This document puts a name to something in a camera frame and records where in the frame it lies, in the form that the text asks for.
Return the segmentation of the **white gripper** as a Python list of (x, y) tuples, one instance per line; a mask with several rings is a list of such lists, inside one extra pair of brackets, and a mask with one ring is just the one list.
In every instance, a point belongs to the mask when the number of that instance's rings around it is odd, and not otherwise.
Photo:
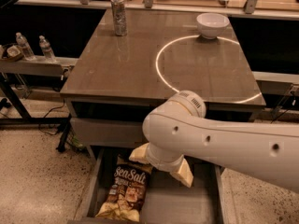
[(177, 152), (156, 147), (152, 143), (143, 144), (135, 148), (130, 157), (130, 161), (142, 164), (151, 164), (156, 169), (170, 173), (177, 181), (187, 188), (192, 186), (193, 174), (184, 156)]

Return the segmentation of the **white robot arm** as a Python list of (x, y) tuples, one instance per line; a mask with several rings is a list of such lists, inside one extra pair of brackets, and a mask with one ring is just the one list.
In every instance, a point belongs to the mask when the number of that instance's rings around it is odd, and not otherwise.
[(187, 157), (197, 158), (270, 184), (299, 191), (299, 127), (228, 122), (206, 118), (206, 106), (192, 91), (181, 91), (144, 119), (148, 142), (131, 161), (151, 164), (189, 187)]

